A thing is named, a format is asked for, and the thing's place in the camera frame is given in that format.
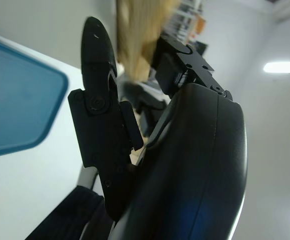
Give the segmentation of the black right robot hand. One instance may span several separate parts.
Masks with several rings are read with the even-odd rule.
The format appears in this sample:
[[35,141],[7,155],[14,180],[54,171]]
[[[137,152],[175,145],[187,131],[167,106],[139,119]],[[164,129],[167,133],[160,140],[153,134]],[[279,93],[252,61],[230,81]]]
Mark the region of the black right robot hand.
[[118,100],[113,48],[103,24],[86,19],[84,89],[68,96],[85,167],[97,168],[111,240],[230,240],[247,180],[241,106],[189,45],[161,36],[152,60],[171,98],[147,144],[132,106]]

